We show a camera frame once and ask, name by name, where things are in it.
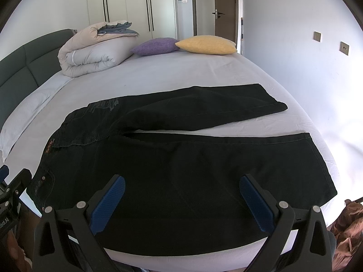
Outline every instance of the black jeans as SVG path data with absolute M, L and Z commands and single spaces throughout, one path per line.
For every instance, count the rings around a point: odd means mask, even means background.
M 125 194 L 97 235 L 105 248 L 148 256 L 236 248 L 266 237 L 239 193 L 242 175 L 253 175 L 277 201 L 296 208 L 321 206 L 336 195 L 310 135 L 238 138 L 135 130 L 194 131 L 285 109 L 258 84 L 91 103 L 68 115 L 49 139 L 27 193 L 38 209 L 69 208 L 119 174 Z

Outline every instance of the yellow pillow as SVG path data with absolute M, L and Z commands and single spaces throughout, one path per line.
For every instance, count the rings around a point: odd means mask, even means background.
M 194 36 L 175 45 L 192 53 L 225 55 L 237 52 L 234 42 L 211 35 Z

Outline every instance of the purple pillow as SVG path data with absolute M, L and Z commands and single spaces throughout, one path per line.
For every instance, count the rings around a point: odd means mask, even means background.
M 176 42 L 179 41 L 173 38 L 152 39 L 133 48 L 131 52 L 140 56 L 170 53 L 180 49 L 175 45 Z

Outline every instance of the light switch panel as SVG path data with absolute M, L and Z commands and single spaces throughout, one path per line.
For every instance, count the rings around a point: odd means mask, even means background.
M 341 52 L 343 52 L 345 55 L 349 55 L 349 45 L 341 42 L 341 47 L 339 49 Z
M 314 32 L 314 38 L 315 41 L 321 42 L 321 33 L 320 32 Z

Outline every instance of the upholstered headboard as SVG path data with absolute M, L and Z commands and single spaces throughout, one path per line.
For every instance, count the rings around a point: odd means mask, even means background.
M 25 97 L 61 70 L 59 49 L 74 33 L 67 29 L 44 35 L 0 61 L 0 129 Z

